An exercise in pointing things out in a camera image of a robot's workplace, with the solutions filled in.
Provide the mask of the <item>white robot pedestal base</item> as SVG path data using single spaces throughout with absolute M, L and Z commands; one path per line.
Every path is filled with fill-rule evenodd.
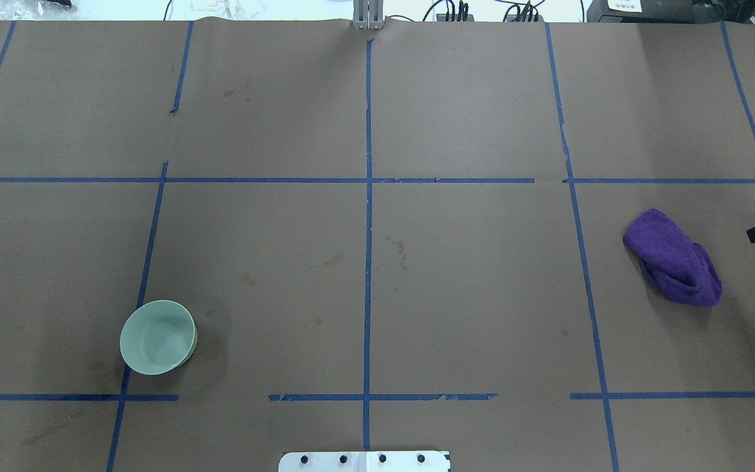
M 294 452 L 279 471 L 450 471 L 450 453 L 438 450 Z

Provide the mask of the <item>aluminium frame post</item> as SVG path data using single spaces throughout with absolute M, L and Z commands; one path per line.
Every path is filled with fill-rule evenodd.
M 356 31 L 381 30 L 385 24 L 383 0 L 354 0 L 353 29 Z

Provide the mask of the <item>mint green bowl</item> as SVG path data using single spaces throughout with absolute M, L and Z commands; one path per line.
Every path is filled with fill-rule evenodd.
M 170 300 L 141 305 L 123 325 L 119 350 L 132 371 L 147 376 L 165 374 L 188 361 L 199 333 L 186 307 Z

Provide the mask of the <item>purple microfiber cloth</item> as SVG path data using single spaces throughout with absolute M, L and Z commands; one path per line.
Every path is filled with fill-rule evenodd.
M 623 244 L 669 302 L 706 308 L 721 302 L 722 281 L 709 254 L 659 209 L 641 213 L 625 230 Z

